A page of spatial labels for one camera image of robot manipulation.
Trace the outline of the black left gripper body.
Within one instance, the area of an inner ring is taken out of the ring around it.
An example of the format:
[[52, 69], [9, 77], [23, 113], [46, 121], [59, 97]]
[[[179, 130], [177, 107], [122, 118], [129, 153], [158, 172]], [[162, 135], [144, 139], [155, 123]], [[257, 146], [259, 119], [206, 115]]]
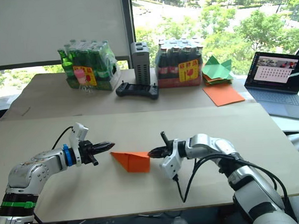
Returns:
[[92, 163], [94, 166], [97, 166], [99, 162], [94, 157], [94, 155], [97, 154], [98, 145], [93, 144], [89, 140], [81, 141], [78, 145], [82, 163], [85, 165]]

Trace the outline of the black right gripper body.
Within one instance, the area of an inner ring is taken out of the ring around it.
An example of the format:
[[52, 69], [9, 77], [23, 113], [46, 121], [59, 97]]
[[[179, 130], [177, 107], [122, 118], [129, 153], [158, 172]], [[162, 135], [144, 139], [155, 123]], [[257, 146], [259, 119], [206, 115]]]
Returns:
[[164, 146], [163, 146], [163, 148], [162, 148], [162, 151], [161, 151], [161, 155], [162, 155], [162, 157], [164, 158], [164, 157], [167, 157], [167, 156], [170, 156], [171, 154], [172, 154], [172, 152], [173, 152], [173, 148], [174, 148], [174, 146], [173, 146], [173, 140], [169, 140], [168, 138], [167, 138], [167, 136], [166, 136], [166, 134], [165, 134], [165, 132], [164, 131], [162, 131], [161, 133], [160, 133], [160, 135], [161, 135], [161, 137], [162, 137], [162, 139], [163, 139], [163, 141], [164, 141]]

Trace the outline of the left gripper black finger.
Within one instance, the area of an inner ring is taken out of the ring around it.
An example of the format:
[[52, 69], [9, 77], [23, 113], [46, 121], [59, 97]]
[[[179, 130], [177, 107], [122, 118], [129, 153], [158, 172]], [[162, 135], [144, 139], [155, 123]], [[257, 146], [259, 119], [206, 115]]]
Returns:
[[102, 152], [106, 152], [110, 150], [114, 145], [99, 145], [99, 146], [92, 146], [92, 155], [96, 155]]
[[99, 150], [99, 149], [111, 149], [115, 143], [113, 142], [100, 142], [98, 144], [93, 144], [92, 148], [94, 150]]

